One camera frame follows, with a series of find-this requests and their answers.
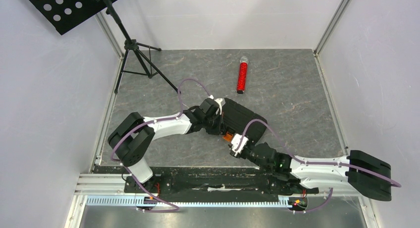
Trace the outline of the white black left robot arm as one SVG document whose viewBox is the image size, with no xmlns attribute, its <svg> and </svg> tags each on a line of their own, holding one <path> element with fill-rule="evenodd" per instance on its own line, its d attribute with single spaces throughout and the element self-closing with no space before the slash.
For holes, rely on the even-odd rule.
<svg viewBox="0 0 420 228">
<path fill-rule="evenodd" d="M 143 192 L 151 192 L 156 184 L 153 172 L 144 155 L 151 142 L 171 136 L 184 135 L 206 129 L 210 134 L 220 133 L 223 98 L 206 98 L 199 106 L 183 110 L 180 114 L 143 117 L 138 112 L 129 116 L 111 133 L 107 142 L 113 154 L 136 178 Z"/>
</svg>

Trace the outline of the black plastic tool case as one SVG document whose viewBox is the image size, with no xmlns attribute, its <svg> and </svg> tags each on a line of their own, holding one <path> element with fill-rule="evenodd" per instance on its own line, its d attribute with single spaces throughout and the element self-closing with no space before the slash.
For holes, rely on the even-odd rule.
<svg viewBox="0 0 420 228">
<path fill-rule="evenodd" d="M 224 98 L 222 115 L 219 120 L 220 134 L 225 135 L 229 133 L 233 135 L 237 133 L 242 135 L 247 124 L 253 119 L 259 119 L 264 123 L 267 123 L 267 120 L 261 115 L 253 112 L 232 99 Z M 266 127 L 263 124 L 260 122 L 253 122 L 248 127 L 245 135 L 250 143 L 255 145 L 262 138 L 265 131 Z"/>
</svg>

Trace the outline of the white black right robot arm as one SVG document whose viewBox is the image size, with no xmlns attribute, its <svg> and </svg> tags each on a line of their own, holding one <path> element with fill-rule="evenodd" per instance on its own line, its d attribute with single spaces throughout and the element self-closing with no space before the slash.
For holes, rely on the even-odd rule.
<svg viewBox="0 0 420 228">
<path fill-rule="evenodd" d="M 391 166 L 363 151 L 336 158 L 304 158 L 276 151 L 267 143 L 246 145 L 232 155 L 247 159 L 269 174 L 282 195 L 316 194 L 322 188 L 349 189 L 363 196 L 391 201 Z"/>
</svg>

